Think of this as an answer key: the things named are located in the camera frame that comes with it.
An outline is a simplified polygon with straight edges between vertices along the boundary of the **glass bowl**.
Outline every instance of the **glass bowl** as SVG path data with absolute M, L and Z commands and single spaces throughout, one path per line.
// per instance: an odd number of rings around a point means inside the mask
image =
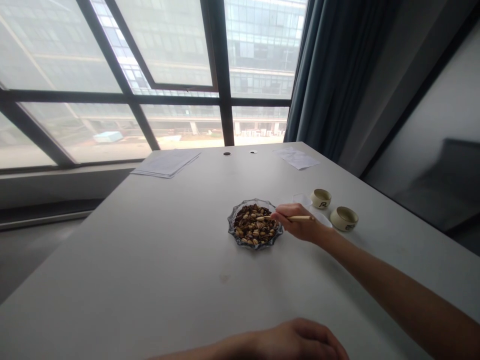
M 235 226 L 234 226 L 235 218 L 237 217 L 237 214 L 240 212 L 240 210 L 242 210 L 242 208 L 245 205 L 253 205 L 253 204 L 257 204 L 259 207 L 267 208 L 272 213 L 275 212 L 275 206 L 273 206 L 273 204 L 270 201 L 260 200 L 257 198 L 254 198 L 252 200 L 242 201 L 240 204 L 238 204 L 233 208 L 233 211 L 231 212 L 230 216 L 227 218 L 228 232 L 235 238 L 236 244 L 238 246 L 242 248 L 252 249 L 252 250 L 263 250 L 275 244 L 275 240 L 277 240 L 277 238 L 284 233 L 284 227 L 282 226 L 281 223 L 278 223 L 278 228 L 276 229 L 275 235 L 272 236 L 270 240 L 268 240 L 265 243 L 259 243 L 257 245 L 254 245 L 254 244 L 249 244 L 247 242 L 243 242 L 242 239 L 235 234 Z

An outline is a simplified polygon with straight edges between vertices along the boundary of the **white table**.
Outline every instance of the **white table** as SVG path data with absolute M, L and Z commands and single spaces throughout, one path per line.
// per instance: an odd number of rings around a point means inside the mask
M 321 164 L 272 153 L 289 146 Z M 217 147 L 173 179 L 128 176 L 0 306 L 0 359 L 144 359 L 294 317 L 327 325 L 351 359 L 428 357 L 320 248 L 285 233 L 253 252 L 227 233 L 242 200 L 315 188 L 332 194 L 327 217 L 358 213 L 350 241 L 480 321 L 474 254 L 301 142 Z

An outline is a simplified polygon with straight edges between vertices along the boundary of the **black window frame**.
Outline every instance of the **black window frame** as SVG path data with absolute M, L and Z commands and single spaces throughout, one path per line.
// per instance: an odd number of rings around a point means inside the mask
M 232 97 L 230 87 L 229 55 L 227 46 L 227 29 L 224 0 L 199 0 L 205 31 L 212 86 L 177 85 L 155 83 L 142 58 L 130 30 L 115 0 L 105 0 L 113 18 L 123 33 L 140 70 L 145 75 L 148 84 L 156 90 L 182 90 L 218 92 L 218 97 L 196 96 L 166 96 L 134 94 L 124 70 L 117 60 L 114 48 L 110 45 L 107 34 L 98 18 L 94 5 L 90 0 L 76 0 L 90 30 L 100 47 L 105 60 L 120 87 L 119 93 L 56 91 L 56 90 L 23 90 L 1 89 L 0 112 L 24 133 L 37 147 L 47 154 L 56 165 L 30 166 L 19 168 L 3 168 L 0 174 L 26 173 L 48 170 L 74 169 L 85 166 L 100 166 L 109 164 L 133 163 L 139 159 L 109 160 L 98 162 L 76 162 L 65 149 L 50 134 L 32 118 L 18 103 L 91 103 L 91 104 L 126 104 L 130 107 L 146 141 L 152 151 L 160 150 L 152 128 L 142 110 L 141 105 L 186 105 L 186 106 L 218 106 L 220 109 L 223 141 L 225 146 L 234 146 L 234 122 L 232 107 L 288 107 L 292 97 L 283 98 L 248 98 Z M 300 43 L 305 41 L 305 31 Z M 294 84 L 298 71 L 295 72 Z

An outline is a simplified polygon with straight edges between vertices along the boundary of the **forearm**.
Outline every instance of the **forearm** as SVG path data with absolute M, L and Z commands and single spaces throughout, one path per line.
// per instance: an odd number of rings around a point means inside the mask
M 176 352 L 149 360 L 235 360 L 252 359 L 253 343 L 250 333 L 232 336 L 212 345 Z
M 480 358 L 480 325 L 456 307 L 336 232 L 316 243 L 434 358 Z

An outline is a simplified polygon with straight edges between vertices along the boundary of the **teacup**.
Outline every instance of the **teacup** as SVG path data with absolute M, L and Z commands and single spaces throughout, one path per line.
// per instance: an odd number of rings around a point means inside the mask
M 339 206 L 330 214 L 330 221 L 338 230 L 349 232 L 359 222 L 359 216 L 348 207 Z
M 317 209 L 325 209 L 332 201 L 332 195 L 327 190 L 315 189 L 310 195 L 312 205 Z

